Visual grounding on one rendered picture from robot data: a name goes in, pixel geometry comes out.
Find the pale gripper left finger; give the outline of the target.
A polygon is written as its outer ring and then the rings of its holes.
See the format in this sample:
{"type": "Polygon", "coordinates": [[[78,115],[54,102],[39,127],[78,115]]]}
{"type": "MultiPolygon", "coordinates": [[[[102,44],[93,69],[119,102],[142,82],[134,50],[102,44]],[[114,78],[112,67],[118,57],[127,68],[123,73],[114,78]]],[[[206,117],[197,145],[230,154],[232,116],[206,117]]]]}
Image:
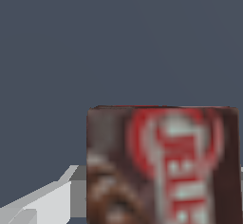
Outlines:
{"type": "Polygon", "coordinates": [[[67,224],[86,217],[86,166],[70,165],[48,185],[0,208],[0,224],[67,224]]]}

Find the brown box with red logo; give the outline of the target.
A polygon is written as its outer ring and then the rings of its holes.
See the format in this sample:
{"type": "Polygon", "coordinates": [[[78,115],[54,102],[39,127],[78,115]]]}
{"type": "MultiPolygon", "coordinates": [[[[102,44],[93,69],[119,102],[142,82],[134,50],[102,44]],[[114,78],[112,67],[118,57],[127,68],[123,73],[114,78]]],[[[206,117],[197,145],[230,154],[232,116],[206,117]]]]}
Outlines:
{"type": "Polygon", "coordinates": [[[88,224],[243,224],[239,112],[97,106],[86,120],[88,224]]]}

